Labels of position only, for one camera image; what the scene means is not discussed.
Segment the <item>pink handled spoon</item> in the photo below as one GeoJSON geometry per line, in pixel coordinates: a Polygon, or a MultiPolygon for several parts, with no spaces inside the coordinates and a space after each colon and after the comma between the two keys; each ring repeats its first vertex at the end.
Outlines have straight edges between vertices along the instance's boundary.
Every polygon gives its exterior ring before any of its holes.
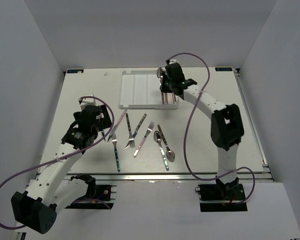
{"type": "Polygon", "coordinates": [[[162,69],[161,67],[159,67],[159,68],[157,69],[157,71],[156,71],[156,76],[157,76],[157,78],[158,78],[158,80],[159,80],[159,82],[160,82],[160,87],[159,87],[159,89],[160,89],[160,93],[161,93],[161,102],[162,102],[162,104],[165,104],[165,94],[162,92],[162,86],[163,86],[163,73],[164,73],[164,71],[163,71],[163,69],[162,69]]]}

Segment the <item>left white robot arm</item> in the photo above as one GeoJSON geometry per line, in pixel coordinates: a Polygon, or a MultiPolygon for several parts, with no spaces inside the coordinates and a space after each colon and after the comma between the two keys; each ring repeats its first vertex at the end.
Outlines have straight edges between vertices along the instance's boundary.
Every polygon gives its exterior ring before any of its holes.
{"type": "Polygon", "coordinates": [[[56,162],[49,163],[24,192],[17,191],[11,198],[15,220],[40,234],[52,228],[61,210],[79,198],[89,200],[96,193],[95,178],[83,173],[73,176],[66,187],[59,186],[98,133],[110,128],[112,122],[104,104],[85,105],[73,116],[74,122],[55,153],[56,162]]]}

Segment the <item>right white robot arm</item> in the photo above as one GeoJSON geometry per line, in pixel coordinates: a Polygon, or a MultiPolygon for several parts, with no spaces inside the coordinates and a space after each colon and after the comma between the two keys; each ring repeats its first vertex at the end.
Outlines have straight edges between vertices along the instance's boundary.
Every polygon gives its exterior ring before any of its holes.
{"type": "Polygon", "coordinates": [[[236,173],[237,152],[244,127],[236,104],[226,105],[204,92],[193,79],[186,79],[179,63],[174,62],[157,70],[162,93],[173,93],[193,104],[210,120],[210,137],[217,147],[218,169],[216,195],[226,200],[234,193],[239,179],[236,173]]]}

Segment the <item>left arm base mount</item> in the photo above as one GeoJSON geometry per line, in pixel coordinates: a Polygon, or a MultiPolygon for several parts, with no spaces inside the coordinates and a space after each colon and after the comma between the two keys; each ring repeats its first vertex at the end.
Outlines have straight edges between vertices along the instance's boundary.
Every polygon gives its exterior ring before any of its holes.
{"type": "Polygon", "coordinates": [[[72,180],[80,180],[87,185],[85,195],[77,198],[66,209],[77,210],[111,210],[117,194],[117,186],[113,184],[97,183],[96,179],[88,174],[72,176],[72,180]]]}

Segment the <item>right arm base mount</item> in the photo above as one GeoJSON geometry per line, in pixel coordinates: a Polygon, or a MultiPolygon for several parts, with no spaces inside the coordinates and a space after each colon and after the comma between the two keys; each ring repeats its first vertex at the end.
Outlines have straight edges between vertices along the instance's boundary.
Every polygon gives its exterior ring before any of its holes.
{"type": "Polygon", "coordinates": [[[200,211],[202,213],[216,212],[247,212],[246,198],[242,184],[229,193],[223,194],[216,184],[199,184],[194,191],[199,196],[200,211]]]}

